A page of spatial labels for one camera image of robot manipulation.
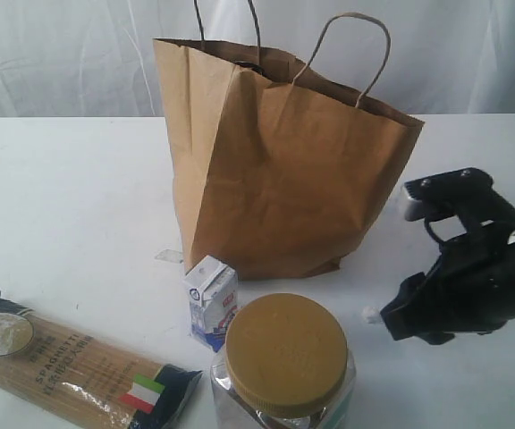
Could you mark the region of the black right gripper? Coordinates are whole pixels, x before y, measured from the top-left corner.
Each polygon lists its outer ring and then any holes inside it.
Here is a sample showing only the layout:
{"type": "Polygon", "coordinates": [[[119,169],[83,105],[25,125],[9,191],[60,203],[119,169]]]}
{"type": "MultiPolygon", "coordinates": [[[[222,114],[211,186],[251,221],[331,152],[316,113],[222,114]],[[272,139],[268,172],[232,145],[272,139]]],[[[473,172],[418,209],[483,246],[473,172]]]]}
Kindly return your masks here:
{"type": "Polygon", "coordinates": [[[457,333],[497,331],[515,319],[515,241],[494,235],[493,253],[480,262],[442,255],[435,268],[406,278],[380,310],[396,341],[419,336],[444,344],[457,333]]]}

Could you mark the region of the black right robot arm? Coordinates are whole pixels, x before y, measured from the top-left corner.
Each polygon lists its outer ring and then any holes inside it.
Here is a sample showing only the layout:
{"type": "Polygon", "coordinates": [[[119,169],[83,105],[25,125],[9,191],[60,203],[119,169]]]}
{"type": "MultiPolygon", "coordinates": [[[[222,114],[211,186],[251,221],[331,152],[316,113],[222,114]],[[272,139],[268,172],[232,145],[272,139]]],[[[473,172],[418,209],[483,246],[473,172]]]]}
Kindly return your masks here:
{"type": "Polygon", "coordinates": [[[485,335],[515,319],[511,235],[511,228],[490,223],[479,242],[462,234],[441,246],[431,269],[405,279],[381,310],[393,339],[442,345],[458,333],[485,335]]]}

